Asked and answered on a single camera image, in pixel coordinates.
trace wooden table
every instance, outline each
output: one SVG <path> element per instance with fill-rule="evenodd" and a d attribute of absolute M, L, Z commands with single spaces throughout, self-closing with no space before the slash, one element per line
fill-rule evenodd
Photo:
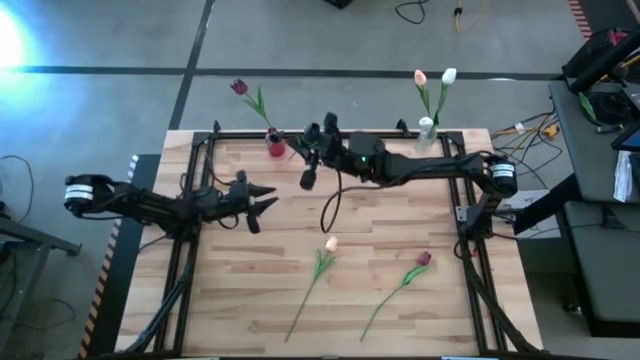
<path fill-rule="evenodd" d="M 463 133 L 468 152 L 492 149 L 486 130 Z M 192 136 L 193 131 L 167 134 L 155 192 L 180 193 L 178 183 L 187 168 Z M 418 156 L 414 141 L 385 142 L 392 152 Z M 288 161 L 290 149 L 284 157 L 272 159 L 262 141 L 216 144 L 214 168 L 219 178 L 230 180 L 236 171 L 246 170 L 253 183 L 276 187 L 280 200 L 260 218 L 258 235 L 249 233 L 243 216 L 234 230 L 217 223 L 203 227 L 184 355 L 477 354 L 462 263 L 452 252 L 457 232 L 446 180 L 345 194 L 332 231 L 340 241 L 337 260 L 317 282 L 296 331 L 285 343 L 312 278 L 315 249 L 322 248 L 328 237 L 321 232 L 319 219 L 327 197 L 337 189 L 336 174 L 320 169 L 313 191 L 306 192 L 298 185 L 304 163 L 298 156 Z M 428 156 L 442 156 L 441 146 L 435 145 Z M 349 176 L 343 180 L 345 186 L 359 184 Z M 495 231 L 511 234 L 497 222 Z M 149 227 L 142 242 L 161 235 L 157 227 Z M 516 242 L 493 238 L 487 246 L 500 305 L 525 337 L 541 347 Z M 374 308 L 424 250 L 434 256 L 431 269 L 383 307 L 364 342 L 359 342 Z M 138 255 L 117 349 L 131 344 L 156 312 L 170 252 L 171 241 L 163 240 Z M 483 311 L 489 344 L 495 344 L 488 313 Z M 175 321 L 170 321 L 169 339 L 174 330 Z"/>

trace orange striped edge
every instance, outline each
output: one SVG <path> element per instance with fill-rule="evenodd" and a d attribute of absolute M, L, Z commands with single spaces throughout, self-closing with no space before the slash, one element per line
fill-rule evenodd
<path fill-rule="evenodd" d="M 580 28 L 580 32 L 585 39 L 589 39 L 591 37 L 591 26 L 587 21 L 586 16 L 584 16 L 584 12 L 582 12 L 582 6 L 580 6 L 580 2 L 578 0 L 568 0 L 569 8 L 573 13 L 573 17 L 576 19 L 578 23 L 578 28 Z"/>
<path fill-rule="evenodd" d="M 129 171 L 127 173 L 127 182 L 131 182 L 133 179 L 133 173 L 136 170 L 136 164 L 138 163 L 138 156 L 134 155 L 129 163 Z M 84 331 L 82 333 L 82 340 L 80 342 L 80 350 L 78 351 L 78 359 L 84 359 L 87 357 L 89 351 L 89 345 L 91 344 L 91 335 L 95 327 L 96 320 L 100 314 L 100 303 L 102 302 L 102 295 L 104 294 L 104 288 L 109 278 L 109 269 L 111 268 L 111 260 L 116 249 L 118 241 L 118 234 L 120 233 L 120 225 L 122 220 L 118 219 L 114 221 L 111 234 L 109 235 L 109 242 L 107 243 L 107 250 L 105 251 L 104 260 L 102 261 L 102 268 L 100 269 L 100 275 L 98 277 L 98 284 L 93 293 L 93 300 L 91 301 L 91 307 L 89 308 L 89 316 L 87 323 L 85 324 Z"/>

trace gray floor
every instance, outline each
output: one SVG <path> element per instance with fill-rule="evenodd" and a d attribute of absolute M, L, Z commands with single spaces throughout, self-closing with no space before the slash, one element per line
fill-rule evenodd
<path fill-rule="evenodd" d="M 492 0 L 487 16 L 463 35 L 453 30 L 454 1 L 430 1 L 420 26 L 397 17 L 393 8 L 400 2 L 355 0 L 337 11 L 320 0 L 217 0 L 198 66 L 428 71 L 455 66 L 468 72 L 557 73 L 583 42 L 565 0 Z M 468 3 L 467 21 L 480 11 Z M 184 67 L 204 4 L 9 0 L 0 1 L 0 15 L 5 14 L 0 22 L 15 21 L 10 28 L 19 34 L 20 46 L 14 46 L 11 59 L 18 65 Z M 210 128 L 213 120 L 226 129 L 264 127 L 231 92 L 232 79 L 196 77 L 180 128 Z M 337 113 L 343 128 L 387 128 L 399 118 L 415 125 L 421 117 L 411 79 L 246 80 L 263 85 L 267 110 L 281 128 L 320 121 L 326 111 Z M 111 224 L 81 221 L 66 212 L 64 177 L 104 173 L 122 179 L 132 155 L 159 152 L 181 81 L 182 76 L 158 75 L 0 75 L 0 155 L 23 156 L 34 170 L 33 210 L 25 223 L 84 244 L 77 258 L 54 252 L 23 319 L 48 324 L 64 318 L 65 309 L 47 301 L 61 298 L 74 306 L 76 321 L 46 333 L 17 329 L 10 352 L 44 353 L 47 359 L 77 353 Z M 432 79 L 430 87 L 437 91 L 438 81 Z M 462 80 L 451 90 L 443 124 L 494 131 L 550 110 L 546 82 Z M 564 149 L 561 136 L 554 144 Z M 535 167 L 554 154 L 541 145 L 526 162 Z M 570 172 L 566 151 L 539 171 L 548 186 Z M 28 199 L 25 176 L 19 163 L 0 163 L 1 197 L 16 216 Z M 525 190 L 543 188 L 532 175 L 521 176 L 519 183 Z M 548 349 L 616 359 L 640 352 L 632 340 L 589 338 L 584 327 L 572 325 L 574 320 L 558 310 L 559 302 L 545 295 L 556 284 L 532 279 Z"/>

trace red tulip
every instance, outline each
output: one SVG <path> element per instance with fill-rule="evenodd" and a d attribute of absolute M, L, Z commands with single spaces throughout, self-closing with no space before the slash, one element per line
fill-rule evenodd
<path fill-rule="evenodd" d="M 431 254 L 428 251 L 423 252 L 418 256 L 417 263 L 420 266 L 427 266 L 431 262 Z"/>
<path fill-rule="evenodd" d="M 238 95 L 244 95 L 247 91 L 249 91 L 249 87 L 247 86 L 247 84 L 245 84 L 244 81 L 240 79 L 234 80 L 233 84 L 231 84 L 231 88 Z"/>

